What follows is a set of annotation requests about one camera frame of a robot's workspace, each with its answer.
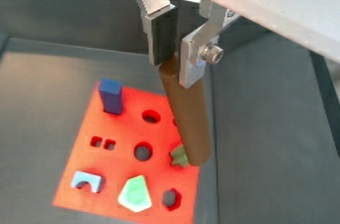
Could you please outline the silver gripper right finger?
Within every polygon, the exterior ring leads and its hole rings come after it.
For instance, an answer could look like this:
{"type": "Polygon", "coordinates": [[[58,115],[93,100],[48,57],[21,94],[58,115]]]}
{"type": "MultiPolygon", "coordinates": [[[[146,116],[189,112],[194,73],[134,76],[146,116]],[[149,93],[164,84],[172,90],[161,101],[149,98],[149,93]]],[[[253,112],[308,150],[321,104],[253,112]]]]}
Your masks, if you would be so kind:
{"type": "Polygon", "coordinates": [[[218,35],[240,15],[210,0],[200,0],[198,15],[206,19],[182,39],[178,55],[178,83],[188,89],[202,77],[206,64],[214,65],[222,57],[217,46],[218,35]]]}

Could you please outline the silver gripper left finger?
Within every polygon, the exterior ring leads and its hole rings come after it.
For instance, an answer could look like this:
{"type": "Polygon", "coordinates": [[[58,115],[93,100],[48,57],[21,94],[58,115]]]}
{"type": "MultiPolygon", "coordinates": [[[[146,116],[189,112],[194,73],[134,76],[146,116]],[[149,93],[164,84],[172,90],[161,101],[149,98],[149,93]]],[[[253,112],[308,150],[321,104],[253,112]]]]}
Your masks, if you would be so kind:
{"type": "Polygon", "coordinates": [[[170,0],[136,0],[148,35],[149,60],[153,66],[166,61],[174,51],[177,8],[170,0]]]}

